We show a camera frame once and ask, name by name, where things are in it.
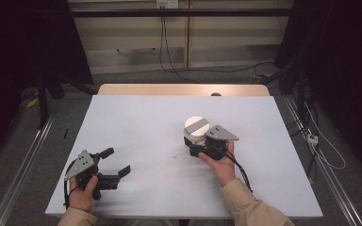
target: black cable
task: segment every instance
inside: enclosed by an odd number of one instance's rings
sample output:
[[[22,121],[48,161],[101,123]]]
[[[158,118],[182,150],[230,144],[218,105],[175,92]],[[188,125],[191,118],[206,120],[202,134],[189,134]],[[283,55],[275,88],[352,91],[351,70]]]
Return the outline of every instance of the black cable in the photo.
[[[166,41],[166,49],[167,49],[167,56],[169,58],[169,61],[170,61],[170,65],[172,66],[172,71],[169,71],[167,69],[165,69],[163,67],[163,64],[161,62],[161,51],[162,51],[162,48],[163,48],[163,37]],[[174,65],[172,63],[172,59],[170,58],[170,52],[169,52],[169,44],[167,42],[167,27],[166,27],[166,19],[164,17],[161,17],[161,42],[160,42],[160,53],[159,53],[159,60],[160,60],[160,66],[161,68],[165,71],[165,72],[169,72],[169,73],[176,73],[178,77],[184,79],[184,80],[187,80],[187,81],[190,81],[192,83],[196,83],[196,84],[200,84],[199,82],[197,81],[194,81],[192,79],[189,79],[189,78],[186,78],[184,76],[181,76],[181,74],[178,73],[178,71],[174,68]]]
[[[73,166],[75,160],[69,165],[69,167],[66,169],[66,174],[67,172],[69,172],[70,168]],[[64,182],[64,204],[66,206],[66,209],[69,208],[70,202],[69,202],[69,197],[70,194],[76,189],[78,188],[78,186],[76,186],[72,191],[70,191],[69,194],[67,194],[67,181]]]
[[[298,119],[297,121],[292,121],[292,122],[286,124],[285,127],[287,127],[287,130],[289,130],[293,126],[296,126],[298,122],[301,122],[301,120]]]
[[[305,130],[305,127],[303,127],[302,129],[296,131],[296,132],[293,133],[293,134],[289,134],[289,137],[295,137],[296,135],[302,133],[304,130]]]
[[[310,111],[311,111],[311,109],[314,110],[315,118],[314,118],[313,123],[315,123],[317,125],[317,127],[318,127],[319,126],[319,114],[318,114],[317,109],[316,109],[316,107],[314,105],[314,96],[312,96],[311,99],[305,99],[304,103],[307,105],[308,110],[310,110]],[[319,137],[319,130],[317,129],[317,127],[315,128],[314,135]],[[316,155],[319,152],[319,146],[320,146],[320,140],[319,140],[319,143],[315,147],[316,151],[314,153],[310,152],[312,154],[312,160],[311,160],[310,165],[309,165],[309,167],[308,167],[308,169],[306,171],[306,175],[308,176],[308,174],[309,174],[309,172],[311,170],[311,166],[314,163],[314,168],[315,168],[314,181],[317,180],[317,162],[315,161],[315,158],[316,158]]]
[[[225,153],[224,155],[230,159],[235,165],[237,165],[237,167],[239,168],[240,174],[242,174],[243,180],[245,181],[245,185],[248,186],[249,190],[251,190],[251,192],[253,193],[253,190],[251,189],[251,184],[249,183],[249,179],[248,176],[246,175],[245,170],[243,169],[243,167],[240,165],[240,163],[237,161],[237,159],[235,158],[235,156],[229,151],[227,150],[227,153]]]
[[[167,50],[167,56],[168,59],[170,61],[170,65],[172,66],[172,70],[166,69],[163,66],[163,63],[161,61],[161,52],[162,52],[162,48],[163,48],[163,38],[166,42],[166,50]],[[166,26],[166,19],[164,17],[161,17],[161,42],[160,42],[160,50],[159,50],[159,61],[160,61],[160,67],[163,69],[163,71],[168,72],[168,73],[176,73],[178,77],[188,80],[190,82],[193,83],[198,83],[197,81],[194,81],[192,79],[188,79],[184,76],[181,76],[179,73],[181,72],[210,72],[210,73],[237,73],[237,72],[243,72],[243,71],[247,71],[250,69],[254,69],[257,66],[263,65],[263,64],[274,64],[273,62],[261,62],[261,63],[257,63],[254,66],[251,67],[247,67],[247,68],[243,68],[243,69],[236,69],[236,70],[228,70],[228,71],[222,71],[222,70],[210,70],[210,69],[181,69],[181,70],[176,70],[175,67],[173,66],[173,62],[172,59],[170,57],[170,52],[169,52],[169,44],[167,42],[167,26]],[[255,82],[256,78],[258,77],[256,70],[255,70],[255,79],[252,82],[252,84]]]
[[[279,9],[279,8],[280,8],[280,1],[277,0],[277,9]],[[280,26],[280,31],[281,31],[282,37],[284,38],[285,34],[284,34],[284,30],[283,30],[283,28],[282,28],[281,19],[280,19],[279,16],[278,16],[278,24],[279,24],[279,26]]]

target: human hand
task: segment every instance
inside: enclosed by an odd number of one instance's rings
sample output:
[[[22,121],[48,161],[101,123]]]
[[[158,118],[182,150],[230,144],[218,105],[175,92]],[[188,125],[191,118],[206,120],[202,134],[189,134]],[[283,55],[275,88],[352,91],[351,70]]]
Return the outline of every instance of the human hand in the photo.
[[[234,141],[228,140],[227,148],[231,154],[234,154]],[[226,186],[236,178],[234,163],[227,157],[214,160],[204,153],[199,153],[199,157],[211,167],[214,175],[219,180],[220,186]]]
[[[92,210],[92,192],[98,184],[98,177],[92,176],[83,190],[78,186],[75,177],[70,179],[70,190],[72,193],[69,198],[69,206],[90,213]]]

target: beige sleeve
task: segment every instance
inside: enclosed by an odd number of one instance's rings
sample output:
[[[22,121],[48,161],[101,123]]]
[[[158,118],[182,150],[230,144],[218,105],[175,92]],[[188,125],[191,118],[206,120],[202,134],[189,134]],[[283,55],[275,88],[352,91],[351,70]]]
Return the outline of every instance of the beige sleeve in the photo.
[[[69,207],[58,226],[93,226],[98,218],[92,214]]]
[[[263,201],[258,201],[240,179],[235,179],[224,186],[222,196],[237,226],[293,225],[281,211]]]

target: black stand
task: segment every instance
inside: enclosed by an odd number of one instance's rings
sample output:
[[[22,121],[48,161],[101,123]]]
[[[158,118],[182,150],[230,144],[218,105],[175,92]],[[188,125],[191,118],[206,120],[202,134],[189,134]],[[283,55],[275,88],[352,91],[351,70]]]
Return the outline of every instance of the black stand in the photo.
[[[63,99],[65,92],[60,85],[60,81],[63,81],[66,84],[69,84],[89,95],[95,95],[98,93],[97,90],[89,89],[79,83],[76,83],[72,79],[60,75],[59,73],[45,73],[42,72],[38,79],[38,98],[40,100],[40,126],[39,129],[46,124],[49,116],[48,112],[48,103],[46,100],[46,90],[49,90],[49,93],[54,99]]]
[[[326,29],[329,20],[329,12],[333,7],[333,1],[327,1],[324,6],[317,9],[319,16],[315,17],[313,25],[309,29],[306,38],[304,39],[298,52],[294,55],[292,60],[282,68],[279,72],[262,80],[260,84],[269,85],[270,82],[279,79],[280,89],[282,93],[291,93],[293,88],[298,85],[298,114],[302,121],[305,121],[307,109],[304,106],[304,65],[309,60],[311,51],[317,43],[321,40],[322,34]]]

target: white table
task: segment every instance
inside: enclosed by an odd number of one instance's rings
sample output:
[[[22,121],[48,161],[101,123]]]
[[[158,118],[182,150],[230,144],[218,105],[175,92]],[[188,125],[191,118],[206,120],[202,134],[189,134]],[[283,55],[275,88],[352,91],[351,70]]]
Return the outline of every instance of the white table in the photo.
[[[195,115],[239,137],[236,158],[258,199],[291,218],[322,217],[270,96],[94,96],[61,178],[83,149],[98,153],[113,147],[115,153],[100,161],[100,171],[117,174],[131,165],[131,172],[117,190],[102,191],[102,199],[94,203],[96,216],[231,218],[211,169],[189,156],[184,145],[184,121]],[[45,213],[64,212],[60,180]]]

